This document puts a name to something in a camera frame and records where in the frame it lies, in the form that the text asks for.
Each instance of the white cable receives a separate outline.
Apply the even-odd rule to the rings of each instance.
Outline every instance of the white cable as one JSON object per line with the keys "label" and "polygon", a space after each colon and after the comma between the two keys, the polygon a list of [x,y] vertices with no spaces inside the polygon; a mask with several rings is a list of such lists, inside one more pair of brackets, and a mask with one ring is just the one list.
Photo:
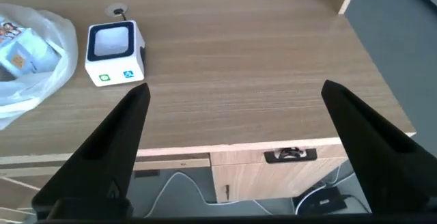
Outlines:
{"label": "white cable", "polygon": [[262,210],[264,210],[265,213],[267,213],[267,214],[269,214],[269,215],[273,215],[270,211],[268,211],[267,209],[265,209],[264,206],[262,206],[260,203],[258,203],[258,201],[253,200],[253,202],[254,202],[255,204],[257,204],[257,205],[258,205]]}
{"label": "white cable", "polygon": [[309,192],[305,197],[303,197],[300,201],[299,204],[296,206],[296,211],[294,211],[294,214],[298,214],[299,213],[299,208],[300,206],[303,204],[303,202],[312,194],[322,190],[323,188],[326,187],[326,184],[323,184],[323,186],[317,187],[316,189],[312,190],[311,192]]}
{"label": "white cable", "polygon": [[335,184],[335,183],[338,181],[341,166],[342,166],[342,165],[340,165],[340,166],[337,168],[337,174],[335,175],[335,179],[334,179],[332,182],[325,182],[325,183],[327,183],[327,184]]}
{"label": "white cable", "polygon": [[[164,193],[164,190],[166,189],[166,187],[169,185],[170,181],[175,177],[175,176],[184,176],[185,178],[189,179],[191,181],[191,183],[194,184],[194,186],[197,189],[197,192],[199,193],[200,197],[202,198],[202,201],[204,202],[204,204],[206,204],[207,206],[225,206],[225,205],[229,205],[229,204],[235,204],[238,203],[239,201],[233,201],[233,202],[227,202],[227,203],[208,203],[205,198],[203,197],[202,192],[200,191],[199,186],[197,186],[196,182],[187,174],[182,173],[182,172],[175,172],[172,176],[170,176],[170,178],[167,180],[167,182],[165,182],[164,186],[161,188],[161,191],[158,193],[158,196],[156,197],[154,203],[152,204],[152,207],[150,208],[149,212],[144,216],[145,218],[149,217],[152,213],[153,210],[156,207],[156,204],[158,203],[158,200],[160,199],[161,195]],[[257,204],[263,211],[265,211],[267,214],[269,215],[273,215],[271,212],[269,212],[267,209],[265,209],[265,207],[263,207],[260,203],[258,203],[257,201],[253,200],[253,202],[255,204]]]}
{"label": "white cable", "polygon": [[355,172],[352,172],[350,175],[344,177],[343,179],[339,180],[337,183],[333,184],[331,187],[336,187],[340,185],[341,183],[345,182],[346,180],[349,180],[352,176],[355,175]]}

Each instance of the cabinet door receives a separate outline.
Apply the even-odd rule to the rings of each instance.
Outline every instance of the cabinet door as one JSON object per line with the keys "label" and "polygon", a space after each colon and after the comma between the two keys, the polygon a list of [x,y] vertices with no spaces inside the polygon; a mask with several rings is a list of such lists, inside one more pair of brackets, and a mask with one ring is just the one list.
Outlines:
{"label": "cabinet door", "polygon": [[346,160],[341,157],[299,163],[213,166],[217,201],[296,197]]}

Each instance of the snack package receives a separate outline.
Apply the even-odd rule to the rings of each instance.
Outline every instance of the snack package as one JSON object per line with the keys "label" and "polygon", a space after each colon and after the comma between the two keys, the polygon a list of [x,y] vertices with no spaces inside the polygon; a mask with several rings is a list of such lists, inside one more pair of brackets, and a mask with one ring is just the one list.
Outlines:
{"label": "snack package", "polygon": [[0,64],[15,78],[53,71],[60,58],[33,29],[0,17]]}

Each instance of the label sticker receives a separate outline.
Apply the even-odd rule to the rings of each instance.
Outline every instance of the label sticker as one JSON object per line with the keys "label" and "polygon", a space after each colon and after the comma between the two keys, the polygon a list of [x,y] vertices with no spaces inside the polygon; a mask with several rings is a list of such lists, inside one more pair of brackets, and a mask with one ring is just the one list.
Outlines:
{"label": "label sticker", "polygon": [[134,72],[132,70],[124,71],[124,78],[131,78],[134,76]]}
{"label": "label sticker", "polygon": [[100,78],[101,81],[110,81],[111,78],[109,78],[108,74],[101,74],[100,76],[98,76],[98,78]]}

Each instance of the black object on floor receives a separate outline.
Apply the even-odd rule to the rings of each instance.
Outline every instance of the black object on floor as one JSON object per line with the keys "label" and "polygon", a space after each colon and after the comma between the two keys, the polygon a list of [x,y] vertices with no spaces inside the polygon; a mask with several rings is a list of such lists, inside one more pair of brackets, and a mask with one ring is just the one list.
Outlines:
{"label": "black object on floor", "polygon": [[[294,206],[308,195],[313,189],[309,189],[299,197],[294,197]],[[324,188],[310,196],[299,207],[299,214],[328,214],[347,208],[344,198],[337,187]]]}

